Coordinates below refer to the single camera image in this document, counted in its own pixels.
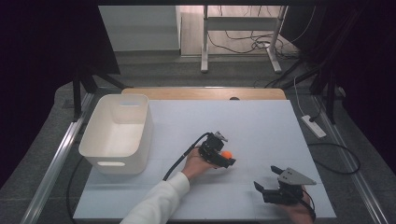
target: gray carpet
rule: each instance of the gray carpet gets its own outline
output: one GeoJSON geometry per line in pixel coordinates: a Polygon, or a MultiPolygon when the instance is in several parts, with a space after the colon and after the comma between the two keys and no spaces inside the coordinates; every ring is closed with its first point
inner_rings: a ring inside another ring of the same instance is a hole
{"type": "MultiPolygon", "coordinates": [[[[257,88],[262,88],[269,81],[279,77],[274,74],[271,64],[263,57],[213,56],[209,59],[207,74],[200,73],[199,58],[180,58],[174,55],[136,57],[123,53],[119,53],[117,57],[121,76],[113,77],[126,85],[135,87],[253,87],[255,85],[257,88]]],[[[286,70],[294,61],[285,60],[280,63],[286,70]]],[[[301,74],[305,70],[306,65],[303,64],[290,74],[287,80],[292,80],[295,74],[301,74]]],[[[96,78],[96,81],[102,88],[97,92],[95,101],[104,94],[120,92],[100,78],[96,78]]],[[[308,91],[311,81],[312,78],[298,84],[297,88],[302,110],[312,117],[318,113],[318,105],[308,91]]],[[[286,90],[286,95],[294,107],[296,117],[299,118],[302,114],[297,106],[294,88],[286,90]]],[[[339,98],[334,106],[336,127],[346,145],[361,160],[361,173],[375,193],[384,213],[388,216],[389,223],[396,223],[396,177],[348,117],[342,107],[341,95],[339,93],[337,95],[339,98]]],[[[12,177],[0,190],[0,220],[2,223],[19,223],[21,221],[21,217],[72,121],[71,84],[61,87],[54,97],[55,104],[40,134],[12,177]]],[[[325,131],[328,131],[323,121],[321,118],[317,119],[317,123],[325,131]]],[[[332,140],[330,137],[318,140],[302,123],[301,128],[307,143],[332,140]]],[[[69,178],[80,158],[78,139],[70,150],[64,168],[37,223],[71,223],[67,215],[65,193],[69,178]]],[[[310,150],[314,159],[326,162],[331,167],[345,169],[338,148],[311,147],[310,150]]],[[[78,167],[70,191],[72,208],[75,208],[78,203],[90,169],[91,165],[85,160],[78,167]]],[[[318,171],[337,218],[319,219],[316,223],[374,223],[350,176],[336,175],[321,166],[318,166],[318,171]]]]}

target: aluminum rail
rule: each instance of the aluminum rail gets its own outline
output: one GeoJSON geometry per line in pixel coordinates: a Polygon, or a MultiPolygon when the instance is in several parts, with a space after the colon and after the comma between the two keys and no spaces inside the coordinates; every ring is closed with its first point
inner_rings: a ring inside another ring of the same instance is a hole
{"type": "MultiPolygon", "coordinates": [[[[322,104],[322,102],[320,102],[315,96],[314,100],[316,101],[317,106],[322,104]]],[[[328,130],[331,132],[330,136],[332,137],[334,143],[346,147],[347,145],[344,142],[344,139],[341,137],[341,134],[338,132],[335,124],[332,124],[329,118],[327,118],[325,111],[322,112],[323,113],[320,113],[320,116],[328,130]]],[[[348,171],[353,171],[356,167],[358,167],[358,164],[349,153],[345,152],[344,150],[339,150],[339,153],[348,171]]],[[[356,189],[361,195],[361,198],[363,199],[367,210],[373,219],[373,222],[377,224],[389,224],[387,216],[383,212],[378,199],[376,198],[373,190],[370,188],[369,184],[365,180],[363,174],[361,172],[357,172],[356,174],[352,175],[351,178],[355,184],[356,189]]]]}
{"type": "Polygon", "coordinates": [[[43,179],[41,180],[40,185],[38,186],[37,191],[35,192],[35,196],[29,204],[25,214],[22,217],[21,224],[24,223],[37,223],[37,220],[43,210],[43,207],[50,196],[50,192],[52,191],[53,186],[55,185],[55,181],[58,178],[59,173],[64,166],[64,161],[69,154],[70,148],[73,145],[73,142],[78,134],[78,131],[87,116],[88,108],[92,102],[93,94],[87,93],[84,96],[82,101],[82,111],[79,119],[76,122],[72,122],[69,128],[64,135],[64,139],[62,140],[58,150],[55,153],[55,156],[52,159],[52,162],[49,165],[49,169],[45,173],[43,179]]]}

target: black curtain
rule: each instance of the black curtain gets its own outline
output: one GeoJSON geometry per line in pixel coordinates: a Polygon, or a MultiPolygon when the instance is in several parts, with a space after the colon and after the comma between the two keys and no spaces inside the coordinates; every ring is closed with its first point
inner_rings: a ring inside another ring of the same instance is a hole
{"type": "Polygon", "coordinates": [[[370,0],[334,65],[343,105],[396,174],[396,5],[370,0]]]}
{"type": "Polygon", "coordinates": [[[97,5],[9,2],[0,6],[0,186],[47,119],[54,93],[77,70],[120,73],[97,5]]]}

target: black mount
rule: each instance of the black mount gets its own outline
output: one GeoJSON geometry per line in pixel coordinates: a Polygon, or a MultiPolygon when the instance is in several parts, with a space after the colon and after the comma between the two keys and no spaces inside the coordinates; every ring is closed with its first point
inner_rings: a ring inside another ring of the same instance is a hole
{"type": "Polygon", "coordinates": [[[198,148],[198,151],[204,160],[216,164],[219,167],[228,168],[235,163],[235,159],[227,159],[219,154],[224,147],[222,141],[228,142],[221,133],[209,133],[207,139],[198,148]]]}

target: wall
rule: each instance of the wall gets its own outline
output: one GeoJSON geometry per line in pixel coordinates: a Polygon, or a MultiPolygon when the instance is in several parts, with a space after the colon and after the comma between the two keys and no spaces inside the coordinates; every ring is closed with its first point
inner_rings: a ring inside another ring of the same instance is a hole
{"type": "Polygon", "coordinates": [[[179,50],[179,7],[99,7],[114,51],[179,50]]]}

